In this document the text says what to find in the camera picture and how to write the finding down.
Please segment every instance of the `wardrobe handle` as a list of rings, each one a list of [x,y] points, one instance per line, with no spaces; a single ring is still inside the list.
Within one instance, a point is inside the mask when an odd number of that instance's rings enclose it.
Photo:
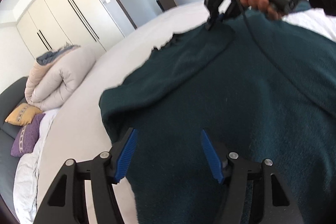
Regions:
[[[48,47],[47,47],[47,45],[44,43],[43,39],[41,38],[39,32],[36,32],[36,33],[37,33],[37,35],[39,36],[39,38],[41,39],[43,45],[47,48],[47,50],[49,50]]]
[[[41,33],[42,37],[44,38],[44,40],[46,41],[46,43],[48,44],[48,46],[49,46],[50,50],[52,50],[53,48],[52,48],[52,47],[50,46],[50,44],[48,43],[48,40],[47,40],[47,39],[45,39],[45,37],[44,37],[43,33],[41,32],[41,30],[39,30],[39,31],[40,31],[40,33]]]
[[[72,0],[72,2],[74,3],[74,5],[76,6],[77,10],[80,12],[80,14],[82,15],[82,17],[84,18],[84,20],[86,21],[87,25],[89,25],[90,29],[93,31],[93,33],[96,35],[96,37],[99,40],[99,36],[96,34],[96,32],[94,31],[94,29],[91,27],[90,23],[86,20],[85,16],[83,15],[82,11],[78,8],[76,2],[74,0]]]
[[[89,34],[92,36],[92,38],[97,42],[97,40],[95,39],[95,37],[92,35],[92,33],[89,31],[89,29],[87,28],[87,26],[85,25],[85,23],[83,22],[82,18],[79,16],[79,14],[76,12],[76,9],[72,6],[70,0],[68,0],[70,6],[72,7],[72,9],[74,10],[74,12],[76,13],[76,15],[78,16],[78,18],[80,19],[80,21],[83,23],[83,25],[85,26],[85,28],[87,29],[87,31],[89,32]]]

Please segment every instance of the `white blanket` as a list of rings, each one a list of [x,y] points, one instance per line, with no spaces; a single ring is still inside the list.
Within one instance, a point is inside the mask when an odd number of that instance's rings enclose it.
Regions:
[[[289,15],[285,20],[336,41],[335,18],[326,17],[322,13],[322,10],[315,9]],[[41,160],[38,206],[66,159],[91,160],[100,152],[110,149],[110,140],[101,122],[98,106],[103,90],[120,85],[129,73],[147,60],[151,49],[164,45],[173,32],[184,32],[202,24],[208,15],[201,2],[172,9],[137,29],[97,61],[82,85],[60,109],[50,130]],[[85,185],[86,189],[90,187],[89,182]],[[114,190],[124,222],[137,223],[134,194],[128,181],[121,180]],[[89,221],[97,223],[92,193],[86,190],[85,194]]]
[[[37,181],[39,178],[42,150],[50,126],[58,109],[45,112],[40,123],[40,138],[32,153],[21,157],[15,174],[13,201],[20,224],[32,224],[37,212]]]

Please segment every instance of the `yellow cushion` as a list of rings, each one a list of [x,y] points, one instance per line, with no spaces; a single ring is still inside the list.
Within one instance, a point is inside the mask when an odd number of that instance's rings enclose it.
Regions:
[[[5,122],[16,126],[25,126],[32,122],[36,114],[42,113],[39,108],[22,103],[6,118]]]

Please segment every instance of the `cabinet door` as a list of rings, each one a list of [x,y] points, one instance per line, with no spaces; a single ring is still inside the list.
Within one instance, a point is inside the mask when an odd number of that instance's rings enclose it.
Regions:
[[[53,50],[71,43],[44,0],[35,0],[29,7],[28,12],[40,34],[44,36]]]
[[[69,0],[45,0],[45,2],[74,45],[84,46],[96,42]]]
[[[108,50],[124,36],[100,0],[72,0],[103,47]]]
[[[34,58],[37,58],[48,51],[47,46],[39,36],[38,29],[28,12],[23,15],[17,24],[17,29]]]

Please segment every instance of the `metal screw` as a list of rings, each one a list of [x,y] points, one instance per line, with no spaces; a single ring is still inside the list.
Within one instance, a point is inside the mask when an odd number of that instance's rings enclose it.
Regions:
[[[75,163],[75,161],[73,159],[68,159],[66,162],[65,162],[65,165],[66,166],[71,166]]]
[[[108,153],[108,152],[102,152],[102,153],[100,153],[100,157],[102,158],[102,159],[106,159],[106,158],[108,158],[110,156],[110,153]]]
[[[232,158],[233,160],[238,159],[239,155],[236,152],[230,152],[229,157]]]
[[[265,159],[265,164],[268,166],[272,166],[273,165],[273,161],[270,159]]]

